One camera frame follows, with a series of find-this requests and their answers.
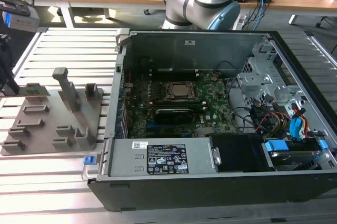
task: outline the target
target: blue cable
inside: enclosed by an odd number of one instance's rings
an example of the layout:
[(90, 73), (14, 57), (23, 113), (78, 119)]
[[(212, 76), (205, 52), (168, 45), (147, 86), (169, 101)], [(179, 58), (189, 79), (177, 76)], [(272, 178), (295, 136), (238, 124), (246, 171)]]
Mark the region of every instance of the blue cable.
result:
[(261, 0), (261, 9), (260, 9), (259, 17), (257, 18), (257, 22), (256, 22), (255, 27), (253, 28), (253, 30), (256, 30), (256, 28), (260, 24), (262, 12), (263, 12), (263, 0)]

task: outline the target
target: blue latch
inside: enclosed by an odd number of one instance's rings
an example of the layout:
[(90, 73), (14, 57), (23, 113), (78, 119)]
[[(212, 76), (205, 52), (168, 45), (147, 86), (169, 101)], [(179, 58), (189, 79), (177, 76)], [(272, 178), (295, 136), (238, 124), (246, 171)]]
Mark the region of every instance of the blue latch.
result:
[(326, 143), (325, 140), (319, 140), (319, 144), (320, 144), (322, 150), (328, 149), (328, 144)]
[(83, 160), (84, 165), (95, 165), (97, 164), (96, 156), (85, 156)]
[(271, 151), (287, 151), (289, 150), (285, 140), (269, 140), (265, 143), (268, 152)]

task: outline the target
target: aluminum profile slat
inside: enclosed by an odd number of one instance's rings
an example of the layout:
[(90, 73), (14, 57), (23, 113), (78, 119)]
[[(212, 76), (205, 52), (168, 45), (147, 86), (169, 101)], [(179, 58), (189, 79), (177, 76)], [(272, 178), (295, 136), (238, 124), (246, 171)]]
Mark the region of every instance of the aluminum profile slat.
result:
[[(303, 68), (317, 85), (323, 96), (327, 99), (334, 111), (337, 111), (337, 69), (304, 33), (281, 33), (285, 41), (293, 40), (288, 44), (289, 48), (299, 60)], [(289, 81), (295, 80), (287, 69), (284, 69)]]
[[(60, 89), (58, 82), (51, 77), (53, 69), (68, 67), (68, 78), (76, 88), (84, 88), (86, 83), (97, 83), (104, 90), (97, 146), (94, 150), (82, 152), (0, 156), (0, 223), (9, 223), (2, 221), (2, 218), (10, 214), (104, 210), (90, 192), (86, 181), (82, 180), (81, 173), (84, 156), (99, 154), (103, 150), (117, 55), (114, 51), (115, 34), (115, 29), (58, 29), (43, 33), (35, 41), (15, 80), (20, 85), (40, 83), (47, 89)], [(0, 109), (0, 142), (6, 139), (7, 131), (23, 101), (24, 98), (3, 99), (3, 107)], [(90, 166), (90, 174), (97, 172), (98, 165)]]

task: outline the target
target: power supply label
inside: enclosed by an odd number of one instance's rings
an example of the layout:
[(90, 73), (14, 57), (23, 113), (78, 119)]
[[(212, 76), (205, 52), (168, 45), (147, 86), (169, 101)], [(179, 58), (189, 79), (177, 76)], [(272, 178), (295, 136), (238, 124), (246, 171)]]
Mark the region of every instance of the power supply label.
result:
[(185, 145), (148, 145), (147, 173), (150, 175), (189, 173)]

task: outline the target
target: cpu socket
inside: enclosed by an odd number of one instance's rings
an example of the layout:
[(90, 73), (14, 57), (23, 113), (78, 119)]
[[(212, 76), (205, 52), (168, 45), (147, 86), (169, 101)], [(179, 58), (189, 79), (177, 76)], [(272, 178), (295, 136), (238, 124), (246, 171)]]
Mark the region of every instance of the cpu socket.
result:
[(166, 100), (194, 98), (195, 92), (192, 82), (173, 82), (166, 85)]

